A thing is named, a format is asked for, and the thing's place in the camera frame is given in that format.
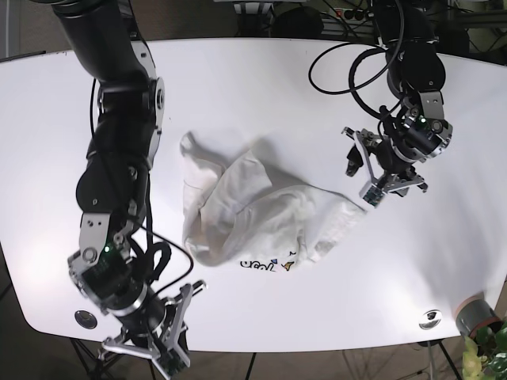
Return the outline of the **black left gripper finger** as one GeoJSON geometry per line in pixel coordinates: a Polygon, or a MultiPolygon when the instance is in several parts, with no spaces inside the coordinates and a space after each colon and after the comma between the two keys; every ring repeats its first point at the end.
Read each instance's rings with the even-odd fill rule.
{"type": "Polygon", "coordinates": [[[373,155],[380,167],[383,169],[382,177],[388,177],[389,171],[384,162],[387,157],[389,140],[384,135],[376,135],[371,131],[363,129],[361,131],[354,131],[350,127],[345,127],[342,131],[353,141],[353,147],[347,154],[348,165],[345,174],[348,177],[354,177],[358,170],[363,166],[368,171],[370,179],[375,179],[374,170],[370,156],[373,155]]]}
{"type": "Polygon", "coordinates": [[[374,173],[370,172],[368,181],[360,190],[360,198],[367,204],[378,207],[388,194],[404,197],[411,187],[427,192],[429,186],[414,170],[405,170],[401,173],[385,171],[380,178],[376,178],[374,173]]]}

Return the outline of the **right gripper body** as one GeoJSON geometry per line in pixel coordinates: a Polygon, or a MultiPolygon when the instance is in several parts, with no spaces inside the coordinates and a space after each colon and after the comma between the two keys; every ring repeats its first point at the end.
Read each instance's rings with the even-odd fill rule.
{"type": "Polygon", "coordinates": [[[126,257],[113,243],[101,253],[88,252],[93,263],[77,251],[67,259],[71,280],[77,288],[105,314],[112,314],[132,341],[146,341],[149,336],[166,333],[176,307],[154,294],[151,284],[159,278],[171,258],[165,242],[156,242],[144,252],[131,238],[130,247],[137,257],[126,257]]]}

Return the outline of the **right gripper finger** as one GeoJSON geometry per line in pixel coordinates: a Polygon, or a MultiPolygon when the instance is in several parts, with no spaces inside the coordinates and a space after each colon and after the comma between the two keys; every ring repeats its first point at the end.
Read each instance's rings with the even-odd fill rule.
{"type": "Polygon", "coordinates": [[[187,283],[180,288],[175,298],[169,298],[166,305],[173,312],[170,326],[159,337],[164,351],[158,360],[159,369],[164,373],[179,373],[190,367],[189,349],[186,341],[187,325],[184,318],[193,296],[207,288],[201,279],[194,284],[187,283]]]}
{"type": "Polygon", "coordinates": [[[130,355],[147,359],[163,377],[173,377],[179,372],[178,360],[170,354],[162,344],[156,344],[153,339],[147,339],[146,347],[128,344],[130,336],[121,332],[116,337],[107,337],[101,342],[101,355],[111,352],[119,355],[130,355]]]}

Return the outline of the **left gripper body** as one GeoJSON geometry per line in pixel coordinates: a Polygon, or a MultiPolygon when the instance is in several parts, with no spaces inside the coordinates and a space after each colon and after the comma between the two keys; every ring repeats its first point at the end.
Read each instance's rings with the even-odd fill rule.
{"type": "Polygon", "coordinates": [[[442,154],[450,145],[453,126],[444,118],[440,99],[415,104],[399,101],[396,115],[382,106],[372,115],[383,133],[375,156],[386,175],[406,179],[415,175],[413,165],[442,154]]]}

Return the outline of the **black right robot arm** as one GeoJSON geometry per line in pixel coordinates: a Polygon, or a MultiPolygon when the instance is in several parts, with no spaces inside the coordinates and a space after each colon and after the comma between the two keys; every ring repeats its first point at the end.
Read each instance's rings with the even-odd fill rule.
{"type": "Polygon", "coordinates": [[[152,287],[176,245],[156,234],[150,173],[162,134],[164,82],[129,1],[53,1],[51,8],[83,68],[93,77],[91,140],[76,200],[78,251],[68,258],[74,285],[120,334],[99,356],[146,359],[170,379],[190,365],[185,312],[203,281],[162,297],[152,287]]]}

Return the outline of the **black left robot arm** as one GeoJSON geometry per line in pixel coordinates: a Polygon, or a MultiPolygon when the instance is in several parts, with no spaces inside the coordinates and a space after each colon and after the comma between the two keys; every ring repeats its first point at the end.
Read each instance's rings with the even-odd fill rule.
{"type": "Polygon", "coordinates": [[[427,191],[425,179],[414,166],[442,154],[450,145],[453,127],[444,116],[441,90],[446,72],[436,53],[438,39],[422,7],[415,1],[372,1],[370,9],[382,43],[370,46],[353,61],[346,93],[377,120],[377,130],[347,127],[343,133],[353,141],[346,174],[354,177],[360,168],[367,170],[360,198],[377,207],[388,194],[403,197],[412,187],[427,191]],[[379,54],[386,57],[381,71],[387,74],[397,103],[374,110],[358,93],[373,81],[357,85],[355,76],[366,58],[379,54]]]}

